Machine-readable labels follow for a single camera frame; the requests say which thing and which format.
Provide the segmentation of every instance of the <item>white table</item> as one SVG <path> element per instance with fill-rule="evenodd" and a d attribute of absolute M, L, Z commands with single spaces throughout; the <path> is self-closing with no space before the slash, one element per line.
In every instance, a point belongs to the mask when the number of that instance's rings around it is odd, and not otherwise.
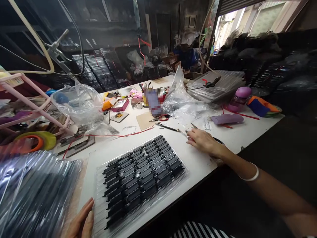
<path fill-rule="evenodd" d="M 162 86 L 166 87 L 171 84 L 172 80 L 173 76 L 167 76 L 153 80 L 151 86 L 153 86 L 154 89 Z M 139 85 L 133 86 L 137 90 L 140 90 Z M 120 131 L 120 135 L 124 135 L 121 131 L 123 127 L 127 126 L 137 126 L 138 132 L 140 131 L 140 128 L 136 116 L 143 114 L 146 110 L 148 109 L 132 109 L 131 105 L 129 105 L 125 112 L 130 113 L 130 115 L 121 123 L 112 121 L 111 125 Z M 248 107 L 245 107 L 243 114 L 256 116 Z M 261 118 L 260 120 L 245 117 L 244 122 L 239 125 L 234 125 L 233 129 L 212 125 L 213 129 L 208 130 L 208 132 L 220 139 L 232 152 L 237 154 L 241 151 L 242 147 L 247 147 L 282 118 L 282 115 L 273 119 Z M 177 119 L 175 118 L 170 118 L 167 125 L 181 129 L 181 125 L 177 123 Z M 97 137 L 96 143 L 93 146 L 71 157 L 71 159 L 83 160 L 89 157 L 78 211 L 90 197 L 94 196 L 95 173 L 97 167 L 159 134 L 162 134 L 171 147 L 176 151 L 189 169 L 189 174 L 179 186 L 173 189 L 173 191 L 171 191 L 163 200 L 155 204 L 148 212 L 134 222 L 124 227 L 118 233 L 118 237 L 128 237 L 133 234 L 217 168 L 217 164 L 213 160 L 210 160 L 209 156 L 200 153 L 192 146 L 186 144 L 187 138 L 184 135 L 168 129 L 160 129 L 158 126 L 154 126 L 154 129 L 149 131 L 125 138 Z"/>

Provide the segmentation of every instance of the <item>woman's left hand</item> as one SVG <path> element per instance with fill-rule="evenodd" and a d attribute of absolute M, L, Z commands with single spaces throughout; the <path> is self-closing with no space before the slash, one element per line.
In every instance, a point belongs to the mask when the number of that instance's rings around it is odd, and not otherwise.
<path fill-rule="evenodd" d="M 67 238 L 90 238 L 93 228 L 93 211 L 94 199 L 90 198 L 83 206 L 77 216 L 72 220 L 67 231 Z"/>

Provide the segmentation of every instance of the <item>red box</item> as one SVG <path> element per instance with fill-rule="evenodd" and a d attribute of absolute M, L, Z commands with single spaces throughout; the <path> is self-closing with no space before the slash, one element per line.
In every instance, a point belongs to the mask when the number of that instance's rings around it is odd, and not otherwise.
<path fill-rule="evenodd" d="M 129 105 L 129 99 L 128 98 L 118 99 L 118 101 L 113 105 L 111 110 L 113 112 L 124 111 L 127 108 L 128 105 Z"/>

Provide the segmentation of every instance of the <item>striped shirt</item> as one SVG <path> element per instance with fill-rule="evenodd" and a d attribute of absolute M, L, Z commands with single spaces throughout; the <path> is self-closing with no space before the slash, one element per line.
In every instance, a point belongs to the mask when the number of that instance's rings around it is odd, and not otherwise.
<path fill-rule="evenodd" d="M 226 234 L 222 230 L 203 225 L 198 222 L 188 221 L 184 223 L 170 238 L 234 238 L 232 235 Z M 304 238 L 317 238 L 315 236 L 307 236 Z"/>

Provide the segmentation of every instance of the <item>white bangle bracelet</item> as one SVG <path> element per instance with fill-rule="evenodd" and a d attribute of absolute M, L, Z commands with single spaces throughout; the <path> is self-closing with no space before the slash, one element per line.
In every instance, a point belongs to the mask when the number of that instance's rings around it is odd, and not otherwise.
<path fill-rule="evenodd" d="M 244 178 L 241 178 L 240 176 L 239 176 L 239 178 L 242 179 L 242 180 L 244 180 L 244 181 L 247 181 L 247 182 L 251 182 L 251 181 L 256 180 L 256 179 L 258 178 L 258 176 L 259 176 L 259 168 L 258 168 L 255 164 L 253 164 L 253 165 L 254 165 L 254 166 L 256 167 L 256 169 L 257 169 L 257 172 L 256 172 L 256 174 L 255 174 L 255 176 L 254 176 L 253 178 L 244 179 Z"/>

